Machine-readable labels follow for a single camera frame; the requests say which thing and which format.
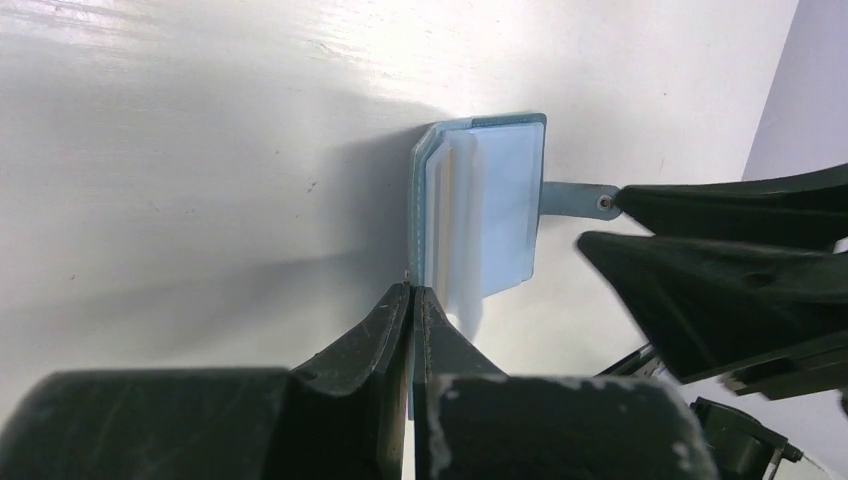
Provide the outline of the blue leather card holder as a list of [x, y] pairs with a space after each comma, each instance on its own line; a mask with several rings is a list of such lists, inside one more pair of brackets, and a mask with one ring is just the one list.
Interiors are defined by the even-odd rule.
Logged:
[[408, 272], [468, 339], [485, 298], [532, 278], [543, 216], [610, 221], [613, 185], [546, 181], [547, 117], [470, 117], [429, 126], [411, 153]]

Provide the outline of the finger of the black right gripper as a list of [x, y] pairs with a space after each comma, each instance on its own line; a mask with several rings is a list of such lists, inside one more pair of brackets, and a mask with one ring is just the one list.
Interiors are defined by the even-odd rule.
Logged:
[[846, 253], [597, 231], [577, 248], [681, 381], [847, 329]]
[[657, 235], [832, 251], [847, 237], [847, 166], [706, 185], [629, 185], [616, 206]]

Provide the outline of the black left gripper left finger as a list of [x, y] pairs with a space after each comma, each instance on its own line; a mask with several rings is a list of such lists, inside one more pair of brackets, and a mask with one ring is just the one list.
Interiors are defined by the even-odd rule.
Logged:
[[59, 371], [1, 433], [5, 479], [397, 479], [411, 288], [292, 368]]

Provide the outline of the aluminium frame rail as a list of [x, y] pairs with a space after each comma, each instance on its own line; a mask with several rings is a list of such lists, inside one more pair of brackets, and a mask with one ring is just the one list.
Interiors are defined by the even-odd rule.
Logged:
[[613, 365], [598, 373], [598, 376], [653, 377], [664, 368], [662, 360], [650, 344], [643, 345]]

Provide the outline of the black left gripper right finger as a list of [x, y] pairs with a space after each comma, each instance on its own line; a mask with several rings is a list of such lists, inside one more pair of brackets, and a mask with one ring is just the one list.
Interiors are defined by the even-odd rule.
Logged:
[[411, 307], [419, 479], [715, 479], [700, 424], [660, 381], [510, 376], [447, 319]]

